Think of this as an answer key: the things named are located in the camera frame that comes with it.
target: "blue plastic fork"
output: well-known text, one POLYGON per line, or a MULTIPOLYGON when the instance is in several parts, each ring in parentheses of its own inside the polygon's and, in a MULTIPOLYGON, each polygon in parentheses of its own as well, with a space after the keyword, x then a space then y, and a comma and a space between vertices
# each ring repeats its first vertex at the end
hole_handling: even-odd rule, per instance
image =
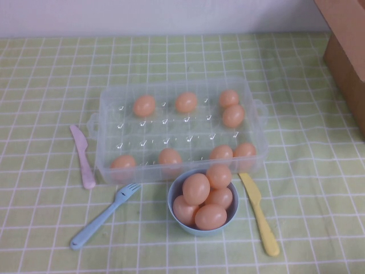
POLYGON ((114 202, 96 219, 81 230, 70 243, 73 250, 80 249, 90 239, 90 237, 99 229, 99 227, 109 218, 110 215, 124 202, 126 202, 137 190, 141 188, 140 184, 129 184, 115 194, 114 202))

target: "pink plastic knife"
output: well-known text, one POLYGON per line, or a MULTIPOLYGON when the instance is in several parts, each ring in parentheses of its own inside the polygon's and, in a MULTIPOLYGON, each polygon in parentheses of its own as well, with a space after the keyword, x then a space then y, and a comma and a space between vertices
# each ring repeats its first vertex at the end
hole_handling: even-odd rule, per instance
POLYGON ((96 183, 94 175, 91 171, 89 162, 86 158, 86 148, 88 146, 86 138, 81 130, 75 126, 74 124, 70 126, 70 130, 72 135, 75 139, 76 148, 78 149, 79 159, 80 159, 80 166, 81 166, 81 176, 82 176, 82 183, 84 188, 87 190, 92 189, 96 183))

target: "brown box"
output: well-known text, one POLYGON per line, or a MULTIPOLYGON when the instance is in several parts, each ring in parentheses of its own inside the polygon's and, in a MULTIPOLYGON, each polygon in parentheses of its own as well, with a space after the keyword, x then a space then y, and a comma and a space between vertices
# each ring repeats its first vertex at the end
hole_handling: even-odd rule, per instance
POLYGON ((332 30, 323 59, 365 136, 365 0, 315 0, 332 30))

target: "egg tray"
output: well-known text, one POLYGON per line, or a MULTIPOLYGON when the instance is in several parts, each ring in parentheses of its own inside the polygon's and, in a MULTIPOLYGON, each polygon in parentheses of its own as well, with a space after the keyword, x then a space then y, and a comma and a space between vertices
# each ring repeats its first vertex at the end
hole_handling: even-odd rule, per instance
POLYGON ((246 80, 229 77, 109 87, 100 95, 99 113, 91 115, 87 128, 90 138, 97 140, 95 161, 103 179, 124 184, 174 179, 191 169, 207 169, 212 163, 229 164, 232 172, 254 172, 267 157, 266 121, 267 108, 253 100, 246 80), (222 122, 219 96, 226 89, 237 91, 245 109, 245 119, 235 129, 222 122), (175 100, 186 91, 197 95, 198 105, 193 112, 181 114, 175 100), (154 96, 156 109, 151 116, 139 118, 133 113, 133 104, 146 94, 154 96), (256 156, 209 160, 215 147, 227 144, 234 150, 243 142, 255 145, 256 156), (159 153, 167 147, 180 153, 181 164, 158 163, 159 153), (125 154, 135 158, 136 167, 110 169, 113 160, 125 154))

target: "plastic egg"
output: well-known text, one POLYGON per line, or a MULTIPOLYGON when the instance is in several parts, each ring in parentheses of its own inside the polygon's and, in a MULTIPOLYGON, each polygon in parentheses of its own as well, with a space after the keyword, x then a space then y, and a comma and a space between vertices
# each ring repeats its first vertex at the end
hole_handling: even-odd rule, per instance
POLYGON ((133 171, 128 170, 136 166, 135 158, 132 155, 122 155, 116 158, 110 165, 110 169, 115 170, 111 172, 111 176, 118 183, 127 183, 133 177, 133 171), (118 171, 116 169, 127 168, 127 170, 118 171))
POLYGON ((182 184, 182 194, 185 201, 192 205, 202 204, 209 195, 210 184, 208 178, 201 173, 189 176, 182 184))
POLYGON ((226 144, 215 147, 209 156, 210 159, 231 159, 232 157, 233 151, 226 144))
POLYGON ((135 101, 133 112, 138 117, 150 116, 156 107, 156 101, 151 95, 143 95, 135 101))
POLYGON ((198 98, 192 92, 184 92, 180 94, 176 101, 176 110, 180 113, 192 112, 198 105, 198 98))
POLYGON ((234 157, 255 156, 256 148, 252 143, 242 143, 233 152, 234 157))
MULTIPOLYGON (((234 157, 250 157, 256 155, 256 148, 251 143, 242 143, 233 152, 234 157)), ((254 165, 255 158, 241 159, 238 162, 239 172, 248 172, 254 165)))
POLYGON ((225 187, 221 188, 220 190, 211 190, 204 204, 219 204, 225 210, 227 210, 227 208, 229 208, 230 204, 232 203, 232 200, 232 191, 225 187))
POLYGON ((214 164, 206 171, 210 186, 216 190, 227 187, 232 181, 232 173, 225 164, 214 164))
POLYGON ((224 108, 234 106, 235 104, 239 104, 239 102, 240 97, 235 90, 225 90, 219 97, 219 104, 224 108))
POLYGON ((122 155, 112 162, 110 168, 128 168, 134 166, 136 166, 136 161, 132 155, 122 155))
POLYGON ((195 215, 195 225, 200 230, 220 228, 227 221, 227 212, 218 204, 207 204, 195 215))
POLYGON ((223 124, 226 127, 235 128, 238 127, 245 119, 245 110, 239 105, 235 104, 225 109, 223 112, 223 124))
POLYGON ((198 205, 189 205, 182 195, 178 196, 172 206, 175 217, 185 225, 195 224, 195 214, 199 210, 198 205))
MULTIPOLYGON (((180 154, 172 149, 165 148, 160 152, 159 164, 180 164, 182 163, 180 154)), ((162 172, 168 177, 175 177, 181 173, 181 167, 162 167, 162 172)))
POLYGON ((180 154, 172 148, 165 148, 160 152, 159 164, 180 164, 181 162, 180 154))

